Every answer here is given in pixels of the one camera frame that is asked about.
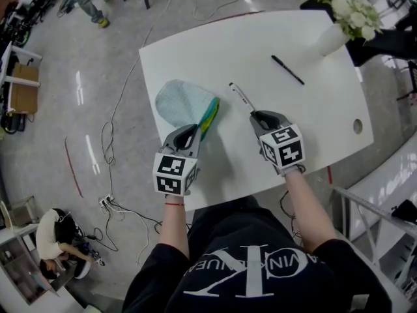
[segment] red string bracelet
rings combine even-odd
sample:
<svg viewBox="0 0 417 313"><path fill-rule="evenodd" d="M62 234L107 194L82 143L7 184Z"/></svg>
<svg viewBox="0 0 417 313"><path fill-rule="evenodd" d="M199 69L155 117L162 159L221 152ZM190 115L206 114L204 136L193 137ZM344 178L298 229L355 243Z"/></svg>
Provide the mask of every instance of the red string bracelet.
<svg viewBox="0 0 417 313"><path fill-rule="evenodd" d="M176 204L176 203L165 203L166 205L178 205L178 206L184 206L185 204L184 203L182 203L182 204Z"/></svg>

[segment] white shirt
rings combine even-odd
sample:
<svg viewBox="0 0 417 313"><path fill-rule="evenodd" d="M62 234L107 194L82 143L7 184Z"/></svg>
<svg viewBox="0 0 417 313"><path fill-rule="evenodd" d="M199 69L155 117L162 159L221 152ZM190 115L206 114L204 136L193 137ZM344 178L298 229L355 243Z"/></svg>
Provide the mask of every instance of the white shirt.
<svg viewBox="0 0 417 313"><path fill-rule="evenodd" d="M40 219L36 231L36 247L39 257L43 260L53 260L63 253L55 239L55 222L58 219L58 212L53 209L50 209Z"/></svg>

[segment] white vase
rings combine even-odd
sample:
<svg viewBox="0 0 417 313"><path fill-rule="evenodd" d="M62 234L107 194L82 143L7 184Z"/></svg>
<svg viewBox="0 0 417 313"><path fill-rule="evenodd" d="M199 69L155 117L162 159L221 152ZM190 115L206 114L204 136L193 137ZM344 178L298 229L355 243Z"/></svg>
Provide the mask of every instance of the white vase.
<svg viewBox="0 0 417 313"><path fill-rule="evenodd" d="M321 34L315 47L322 56L330 55L347 43L349 37L343 33L340 24L335 23Z"/></svg>

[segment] table hole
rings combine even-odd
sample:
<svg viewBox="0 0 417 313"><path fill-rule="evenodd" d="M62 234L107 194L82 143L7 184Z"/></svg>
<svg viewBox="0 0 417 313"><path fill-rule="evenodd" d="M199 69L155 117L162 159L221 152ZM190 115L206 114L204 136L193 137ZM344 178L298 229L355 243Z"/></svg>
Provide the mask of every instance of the table hole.
<svg viewBox="0 0 417 313"><path fill-rule="evenodd" d="M353 122L353 130L356 134L360 134L362 130L364 129L364 125L362 124L362 121L360 119L355 119Z"/></svg>

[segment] forearm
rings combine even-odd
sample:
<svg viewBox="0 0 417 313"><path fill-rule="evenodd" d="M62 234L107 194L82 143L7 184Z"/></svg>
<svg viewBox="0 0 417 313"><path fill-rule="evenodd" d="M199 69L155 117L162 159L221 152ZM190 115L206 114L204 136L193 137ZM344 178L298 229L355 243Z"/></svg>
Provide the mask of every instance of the forearm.
<svg viewBox="0 0 417 313"><path fill-rule="evenodd" d="M304 247L313 252L318 246L336 238L336 231L304 176L292 171L285 176Z"/></svg>
<svg viewBox="0 0 417 313"><path fill-rule="evenodd" d="M84 255L83 253L81 253L76 247L68 245L67 243L60 243L59 244L59 248L63 251L63 252L67 252L71 255L75 255L78 258L81 258L85 261L91 261L91 258L87 255Z"/></svg>
<svg viewBox="0 0 417 313"><path fill-rule="evenodd" d="M166 203L182 204L184 203L184 198L168 195ZM164 221L162 222L159 243L165 243L166 245L175 247L188 259L190 258L184 206L165 205Z"/></svg>

